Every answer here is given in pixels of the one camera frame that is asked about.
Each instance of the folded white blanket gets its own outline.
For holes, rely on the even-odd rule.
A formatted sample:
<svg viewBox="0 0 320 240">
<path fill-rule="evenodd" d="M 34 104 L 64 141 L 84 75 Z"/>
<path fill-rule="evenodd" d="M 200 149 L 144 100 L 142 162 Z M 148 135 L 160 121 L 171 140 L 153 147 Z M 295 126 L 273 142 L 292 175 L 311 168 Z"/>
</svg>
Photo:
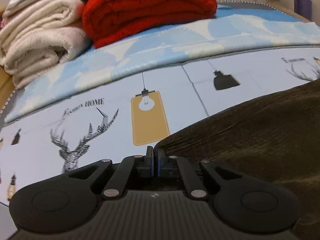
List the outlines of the folded white blanket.
<svg viewBox="0 0 320 240">
<path fill-rule="evenodd" d="M 0 31 L 0 63 L 10 47 L 25 36 L 40 30 L 69 25 L 81 18 L 81 0 L 40 0 L 27 7 Z"/>
<path fill-rule="evenodd" d="M 28 35 L 12 46 L 4 70 L 13 75 L 16 88 L 28 85 L 58 63 L 73 60 L 91 44 L 82 28 L 61 27 Z"/>
</svg>

